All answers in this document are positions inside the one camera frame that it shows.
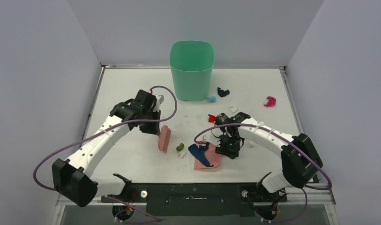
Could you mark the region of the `light blue paper scrap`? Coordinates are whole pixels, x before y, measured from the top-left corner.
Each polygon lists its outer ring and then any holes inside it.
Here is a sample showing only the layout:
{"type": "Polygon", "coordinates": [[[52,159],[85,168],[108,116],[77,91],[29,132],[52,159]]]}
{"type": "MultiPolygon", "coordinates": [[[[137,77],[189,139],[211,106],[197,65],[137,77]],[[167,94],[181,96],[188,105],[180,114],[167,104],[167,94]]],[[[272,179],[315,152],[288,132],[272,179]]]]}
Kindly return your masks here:
{"type": "Polygon", "coordinates": [[[217,98],[215,96],[207,97],[206,100],[209,103],[215,103],[217,101],[217,98]]]}

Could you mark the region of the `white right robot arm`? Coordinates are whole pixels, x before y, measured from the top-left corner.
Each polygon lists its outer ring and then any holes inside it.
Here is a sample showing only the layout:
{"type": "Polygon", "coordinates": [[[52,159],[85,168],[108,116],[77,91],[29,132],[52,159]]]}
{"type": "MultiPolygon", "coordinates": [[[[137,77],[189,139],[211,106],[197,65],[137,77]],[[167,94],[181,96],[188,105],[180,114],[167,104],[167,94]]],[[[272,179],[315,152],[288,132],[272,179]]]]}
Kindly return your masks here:
{"type": "Polygon", "coordinates": [[[275,192],[286,187],[303,188],[323,166],[312,140],[304,133],[278,132],[244,112],[232,117],[221,113],[215,125],[221,133],[210,131],[203,139],[216,146],[216,153],[234,159],[239,156],[244,141],[250,140],[281,159],[281,169],[267,173],[258,182],[256,194],[262,201],[270,200],[275,192]]]}

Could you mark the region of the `black paper scrap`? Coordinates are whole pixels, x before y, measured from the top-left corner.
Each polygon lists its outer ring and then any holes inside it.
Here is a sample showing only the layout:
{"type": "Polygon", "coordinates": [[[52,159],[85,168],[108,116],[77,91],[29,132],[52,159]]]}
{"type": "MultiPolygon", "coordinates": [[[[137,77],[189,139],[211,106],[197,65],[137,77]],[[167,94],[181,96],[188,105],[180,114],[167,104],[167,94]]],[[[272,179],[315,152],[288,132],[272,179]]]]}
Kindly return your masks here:
{"type": "Polygon", "coordinates": [[[217,94],[219,97],[223,98],[223,97],[228,96],[230,94],[230,91],[229,90],[223,90],[220,87],[217,87],[217,94]]]}

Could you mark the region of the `red paper scrap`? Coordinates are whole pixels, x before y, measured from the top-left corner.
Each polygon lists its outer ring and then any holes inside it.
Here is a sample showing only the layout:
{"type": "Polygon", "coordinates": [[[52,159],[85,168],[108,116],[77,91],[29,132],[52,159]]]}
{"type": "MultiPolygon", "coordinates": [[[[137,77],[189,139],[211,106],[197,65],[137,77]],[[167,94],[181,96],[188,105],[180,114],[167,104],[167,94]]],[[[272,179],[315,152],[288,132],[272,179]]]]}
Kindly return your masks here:
{"type": "Polygon", "coordinates": [[[209,116],[209,118],[208,118],[208,122],[209,122],[209,123],[215,123],[217,117],[214,116],[214,115],[212,115],[212,114],[209,114],[208,116],[209,116]]]}

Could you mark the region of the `white paper scrap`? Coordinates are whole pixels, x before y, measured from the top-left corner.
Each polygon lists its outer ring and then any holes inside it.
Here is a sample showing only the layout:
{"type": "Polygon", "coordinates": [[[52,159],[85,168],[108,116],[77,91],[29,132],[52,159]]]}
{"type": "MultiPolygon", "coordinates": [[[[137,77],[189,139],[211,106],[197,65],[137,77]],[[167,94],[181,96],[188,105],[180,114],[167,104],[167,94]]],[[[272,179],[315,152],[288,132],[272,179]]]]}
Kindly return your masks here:
{"type": "Polygon", "coordinates": [[[230,110],[231,112],[235,113],[235,112],[238,111],[238,108],[235,107],[235,106],[230,106],[230,107],[229,107],[229,110],[230,110]]]}

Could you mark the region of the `long dark blue paper scrap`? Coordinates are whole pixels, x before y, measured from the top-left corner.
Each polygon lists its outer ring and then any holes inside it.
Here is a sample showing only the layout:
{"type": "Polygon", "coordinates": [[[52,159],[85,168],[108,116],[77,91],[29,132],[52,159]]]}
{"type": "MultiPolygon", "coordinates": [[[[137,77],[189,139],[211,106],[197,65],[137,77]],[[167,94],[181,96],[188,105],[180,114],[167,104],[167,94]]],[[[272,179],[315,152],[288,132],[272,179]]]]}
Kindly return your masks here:
{"type": "Polygon", "coordinates": [[[214,165],[209,162],[205,156],[205,152],[209,149],[209,144],[192,144],[188,147],[191,155],[201,164],[200,169],[211,168],[214,165]]]}

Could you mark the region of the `pink dustpan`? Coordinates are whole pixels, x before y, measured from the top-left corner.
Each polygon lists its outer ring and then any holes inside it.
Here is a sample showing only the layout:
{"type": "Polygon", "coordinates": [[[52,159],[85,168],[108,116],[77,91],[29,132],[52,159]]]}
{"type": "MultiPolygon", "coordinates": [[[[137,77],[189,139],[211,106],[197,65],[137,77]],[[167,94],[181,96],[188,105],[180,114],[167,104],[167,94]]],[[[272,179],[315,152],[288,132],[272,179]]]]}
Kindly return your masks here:
{"type": "Polygon", "coordinates": [[[213,169],[220,165],[222,155],[216,153],[215,145],[209,144],[203,154],[205,159],[209,162],[209,166],[204,165],[198,158],[194,157],[194,170],[213,169]]]}

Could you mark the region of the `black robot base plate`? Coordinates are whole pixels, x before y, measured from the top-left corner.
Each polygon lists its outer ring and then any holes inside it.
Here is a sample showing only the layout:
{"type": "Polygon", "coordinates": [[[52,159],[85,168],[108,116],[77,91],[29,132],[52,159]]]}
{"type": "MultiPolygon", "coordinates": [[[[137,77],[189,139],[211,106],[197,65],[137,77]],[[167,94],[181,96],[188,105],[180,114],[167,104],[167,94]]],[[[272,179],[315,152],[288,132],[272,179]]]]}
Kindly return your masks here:
{"type": "Polygon", "coordinates": [[[144,203],[154,216],[254,216],[251,206],[264,210],[287,201],[285,189],[273,194],[255,183],[132,183],[116,199],[144,203]]]}

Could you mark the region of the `magenta paper scrap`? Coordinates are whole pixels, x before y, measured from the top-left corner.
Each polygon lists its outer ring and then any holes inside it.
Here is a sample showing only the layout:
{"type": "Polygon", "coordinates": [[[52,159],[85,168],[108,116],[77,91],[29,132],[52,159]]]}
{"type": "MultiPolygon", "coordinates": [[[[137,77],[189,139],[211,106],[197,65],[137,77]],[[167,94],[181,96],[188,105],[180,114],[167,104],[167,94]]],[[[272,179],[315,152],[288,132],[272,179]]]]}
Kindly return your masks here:
{"type": "Polygon", "coordinates": [[[263,104],[265,107],[274,107],[276,105],[275,97],[268,96],[266,99],[267,99],[267,102],[263,104]]]}

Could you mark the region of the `green plastic waste bin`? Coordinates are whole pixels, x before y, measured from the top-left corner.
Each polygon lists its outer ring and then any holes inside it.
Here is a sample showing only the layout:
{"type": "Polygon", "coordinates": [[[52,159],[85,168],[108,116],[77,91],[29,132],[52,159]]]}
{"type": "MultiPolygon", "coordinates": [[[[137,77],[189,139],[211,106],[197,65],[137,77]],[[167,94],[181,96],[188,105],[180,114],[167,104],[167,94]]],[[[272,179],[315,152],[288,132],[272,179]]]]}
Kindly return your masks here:
{"type": "Polygon", "coordinates": [[[203,101],[209,92],[215,55],[206,41],[184,40],[171,47],[169,61],[176,97],[203,101]]]}

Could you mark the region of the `pink hand brush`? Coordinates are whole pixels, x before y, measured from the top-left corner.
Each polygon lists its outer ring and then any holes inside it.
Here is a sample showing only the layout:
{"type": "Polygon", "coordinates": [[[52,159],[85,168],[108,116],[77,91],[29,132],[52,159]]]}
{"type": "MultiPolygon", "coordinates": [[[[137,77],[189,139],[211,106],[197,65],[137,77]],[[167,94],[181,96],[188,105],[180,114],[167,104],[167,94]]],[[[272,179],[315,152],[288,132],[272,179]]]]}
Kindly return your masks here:
{"type": "Polygon", "coordinates": [[[160,135],[158,138],[158,149],[163,153],[166,153],[168,150],[171,132],[172,131],[168,128],[167,125],[161,127],[160,135]]]}

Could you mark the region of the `green paper scrap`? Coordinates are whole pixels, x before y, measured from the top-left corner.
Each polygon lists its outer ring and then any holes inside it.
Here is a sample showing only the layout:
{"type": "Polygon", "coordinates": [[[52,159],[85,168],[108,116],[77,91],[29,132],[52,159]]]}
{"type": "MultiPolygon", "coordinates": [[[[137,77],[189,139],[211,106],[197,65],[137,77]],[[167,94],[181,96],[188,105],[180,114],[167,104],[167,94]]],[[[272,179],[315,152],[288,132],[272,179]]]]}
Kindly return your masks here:
{"type": "Polygon", "coordinates": [[[177,147],[176,147],[176,151],[177,152],[181,152],[183,149],[184,149],[184,144],[183,143],[180,143],[177,147]]]}

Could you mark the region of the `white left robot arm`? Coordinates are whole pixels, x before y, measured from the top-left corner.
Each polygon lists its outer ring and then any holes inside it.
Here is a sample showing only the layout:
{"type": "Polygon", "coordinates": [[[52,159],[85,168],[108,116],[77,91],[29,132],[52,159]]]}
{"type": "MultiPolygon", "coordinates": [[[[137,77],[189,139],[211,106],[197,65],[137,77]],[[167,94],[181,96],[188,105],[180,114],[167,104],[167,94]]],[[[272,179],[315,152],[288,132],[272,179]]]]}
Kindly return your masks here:
{"type": "Polygon", "coordinates": [[[160,105],[162,95],[139,90],[135,98],[116,104],[96,137],[70,155],[67,159],[57,159],[52,165],[53,184],[56,191],[85,207],[95,197],[113,195],[125,202],[131,197],[131,181],[118,173],[106,177],[94,176],[93,172],[108,151],[134,127],[146,134],[159,135],[160,105]]]}

